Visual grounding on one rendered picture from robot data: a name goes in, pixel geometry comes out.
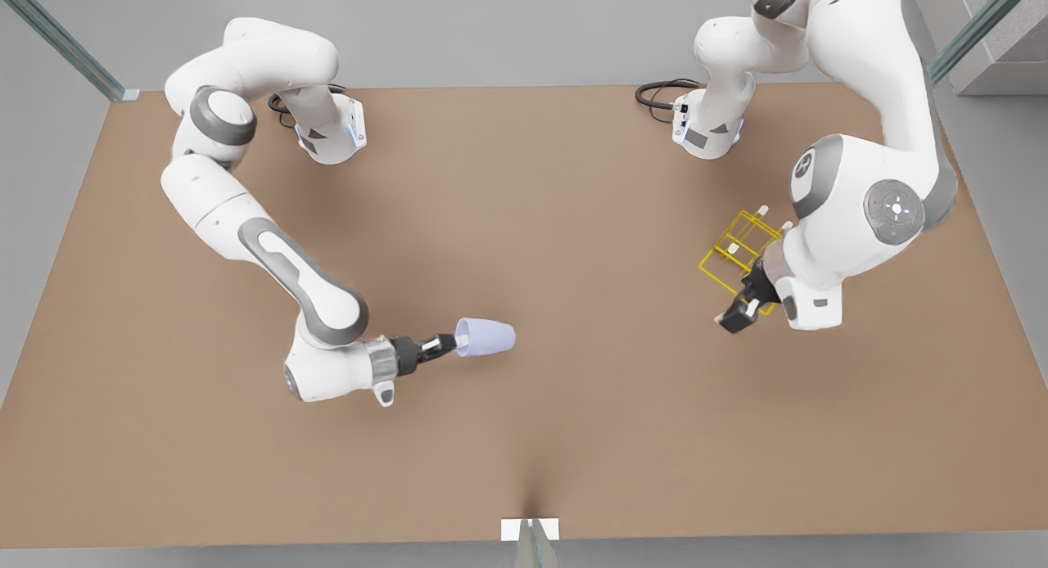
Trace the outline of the silver frame post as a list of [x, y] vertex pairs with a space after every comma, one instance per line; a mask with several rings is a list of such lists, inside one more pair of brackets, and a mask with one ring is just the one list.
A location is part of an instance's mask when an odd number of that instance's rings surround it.
[[38, 0], [1, 0], [23, 20], [34, 32], [41, 36], [49, 46], [62, 56], [72, 68], [112, 103], [131, 103], [141, 99], [141, 90], [127, 89], [119, 80], [93, 54], [90, 54], [78, 39], [69, 34], [60, 22]]
[[558, 518], [502, 519], [500, 538], [517, 543], [514, 568], [562, 568], [553, 550], [560, 539]]
[[1000, 20], [1007, 16], [1022, 0], [987, 0], [975, 12], [970, 19], [955, 34], [951, 41], [927, 62], [929, 82], [932, 86], [948, 77], [955, 65], [967, 56], [977, 43], [991, 31]]

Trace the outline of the yellow wire cup holder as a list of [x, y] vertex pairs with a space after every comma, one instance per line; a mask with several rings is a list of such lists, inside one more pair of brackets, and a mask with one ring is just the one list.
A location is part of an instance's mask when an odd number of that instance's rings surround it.
[[698, 270], [730, 294], [741, 291], [743, 278], [750, 274], [756, 259], [787, 230], [793, 228], [790, 220], [777, 228], [770, 226], [765, 221], [768, 210], [770, 207], [763, 205], [755, 211], [740, 211], [700, 259]]

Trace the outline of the lavender cup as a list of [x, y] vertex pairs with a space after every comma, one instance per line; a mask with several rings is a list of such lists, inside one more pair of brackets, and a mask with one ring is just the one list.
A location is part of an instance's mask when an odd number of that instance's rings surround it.
[[457, 349], [460, 357], [480, 357], [509, 350], [516, 343], [516, 331], [509, 323], [482, 318], [461, 318], [455, 334], [468, 334], [470, 345]]

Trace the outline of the grey block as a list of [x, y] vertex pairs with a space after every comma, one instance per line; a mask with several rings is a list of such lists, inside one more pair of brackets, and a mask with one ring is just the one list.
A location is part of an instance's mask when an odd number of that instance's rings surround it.
[[[931, 61], [989, 0], [912, 0]], [[1022, 0], [946, 77], [961, 96], [1048, 96], [1048, 0]]]

